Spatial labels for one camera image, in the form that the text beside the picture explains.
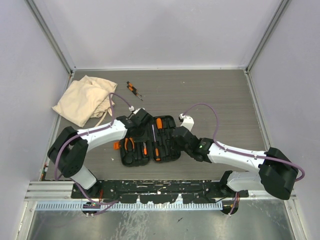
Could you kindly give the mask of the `orange black needle nose pliers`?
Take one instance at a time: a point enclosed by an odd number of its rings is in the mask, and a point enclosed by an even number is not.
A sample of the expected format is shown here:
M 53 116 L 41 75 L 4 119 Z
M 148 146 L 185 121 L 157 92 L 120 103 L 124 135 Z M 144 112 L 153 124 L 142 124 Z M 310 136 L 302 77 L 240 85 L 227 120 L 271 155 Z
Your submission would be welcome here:
M 135 142 L 132 137 L 126 137 L 124 140 L 124 149 L 127 153 L 135 150 Z

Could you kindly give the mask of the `orange handle black shaft screwdriver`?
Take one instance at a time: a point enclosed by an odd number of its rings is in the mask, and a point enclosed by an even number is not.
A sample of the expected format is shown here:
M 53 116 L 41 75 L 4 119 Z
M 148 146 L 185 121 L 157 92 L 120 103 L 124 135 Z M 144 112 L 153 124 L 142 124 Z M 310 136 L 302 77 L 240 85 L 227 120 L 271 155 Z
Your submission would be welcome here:
M 163 129 L 163 122 L 162 122 L 162 119 L 161 118 L 157 118 L 156 119 L 156 126 L 157 126 L 157 129 L 162 132 L 164 129 Z

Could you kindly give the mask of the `black plastic tool case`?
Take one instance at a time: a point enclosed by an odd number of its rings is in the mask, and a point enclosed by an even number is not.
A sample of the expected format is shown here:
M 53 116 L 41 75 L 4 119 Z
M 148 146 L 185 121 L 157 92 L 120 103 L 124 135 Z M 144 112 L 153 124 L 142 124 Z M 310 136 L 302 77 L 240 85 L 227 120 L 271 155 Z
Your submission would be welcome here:
M 159 131 L 156 124 L 156 119 L 161 118 L 163 131 Z M 160 161 L 156 161 L 154 138 L 152 131 L 152 124 L 154 124 L 155 138 L 160 154 Z M 131 138 L 127 133 L 126 136 L 113 144 L 113 149 L 119 151 L 121 163 L 126 167 L 140 167 L 147 165 L 151 160 L 156 163 L 168 163 L 176 161 L 180 158 L 181 152 L 173 150 L 172 147 L 172 132 L 176 129 L 176 123 L 171 115 L 162 115 L 153 117 L 149 127 L 149 140 L 145 141 L 147 148 L 147 155 L 143 154 L 143 142 L 134 142 L 135 149 L 133 152 L 125 151 L 125 138 Z

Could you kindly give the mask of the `black orange grip screwdriver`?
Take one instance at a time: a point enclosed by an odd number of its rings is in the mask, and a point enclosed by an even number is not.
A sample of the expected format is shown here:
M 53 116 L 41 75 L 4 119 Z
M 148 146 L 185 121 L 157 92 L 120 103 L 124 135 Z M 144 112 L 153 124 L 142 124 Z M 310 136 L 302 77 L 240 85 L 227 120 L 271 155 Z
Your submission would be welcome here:
M 152 127 L 152 134 L 153 134 L 153 145 L 154 145 L 155 160 L 156 161 L 160 161 L 161 160 L 161 156 L 160 156 L 158 144 L 157 144 L 157 141 L 156 141 L 156 134 L 155 134 L 154 124 L 152 124 L 151 127 Z

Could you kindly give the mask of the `small orange black precision screwdriver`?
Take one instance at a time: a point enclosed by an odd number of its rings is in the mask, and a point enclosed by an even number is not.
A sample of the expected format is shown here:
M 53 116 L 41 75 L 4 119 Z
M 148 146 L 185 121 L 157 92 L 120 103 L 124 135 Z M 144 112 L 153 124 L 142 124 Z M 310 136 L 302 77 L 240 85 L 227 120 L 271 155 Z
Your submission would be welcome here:
M 127 83 L 127 85 L 133 87 L 133 88 L 137 91 L 137 89 L 133 86 L 133 84 L 132 84 L 131 82 L 127 81 L 126 83 Z

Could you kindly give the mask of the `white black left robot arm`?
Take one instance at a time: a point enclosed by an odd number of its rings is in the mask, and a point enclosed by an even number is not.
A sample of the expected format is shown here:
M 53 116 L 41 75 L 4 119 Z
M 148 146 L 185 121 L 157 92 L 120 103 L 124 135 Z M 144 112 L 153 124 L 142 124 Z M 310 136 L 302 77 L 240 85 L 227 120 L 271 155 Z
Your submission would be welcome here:
M 65 178 L 75 181 L 88 198 L 99 195 L 101 184 L 93 173 L 84 166 L 87 152 L 113 141 L 120 141 L 139 132 L 152 120 L 152 116 L 139 108 L 129 116 L 119 116 L 111 122 L 87 129 L 76 130 L 69 126 L 62 130 L 47 152 L 54 163 L 54 177 L 59 171 Z

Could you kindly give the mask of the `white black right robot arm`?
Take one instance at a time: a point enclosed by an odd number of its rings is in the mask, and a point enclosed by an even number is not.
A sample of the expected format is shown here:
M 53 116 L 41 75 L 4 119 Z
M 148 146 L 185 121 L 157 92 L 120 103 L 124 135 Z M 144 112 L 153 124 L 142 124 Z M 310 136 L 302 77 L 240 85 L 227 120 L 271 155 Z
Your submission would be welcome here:
M 198 162 L 224 164 L 243 172 L 225 172 L 219 191 L 225 197 L 235 192 L 262 190 L 281 200 L 291 196 L 298 167 L 279 149 L 253 151 L 232 147 L 209 138 L 197 138 L 186 127 L 180 126 L 172 133 L 173 147 L 186 152 Z

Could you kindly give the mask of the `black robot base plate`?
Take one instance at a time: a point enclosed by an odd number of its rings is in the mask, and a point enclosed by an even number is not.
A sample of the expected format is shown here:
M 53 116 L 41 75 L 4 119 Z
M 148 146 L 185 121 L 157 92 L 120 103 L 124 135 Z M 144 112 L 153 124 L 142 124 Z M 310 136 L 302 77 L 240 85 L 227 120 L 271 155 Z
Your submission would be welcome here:
M 233 198 L 236 193 L 213 180 L 100 180 L 87 195 L 105 203 L 172 204 L 181 197 L 183 204 L 206 204 Z

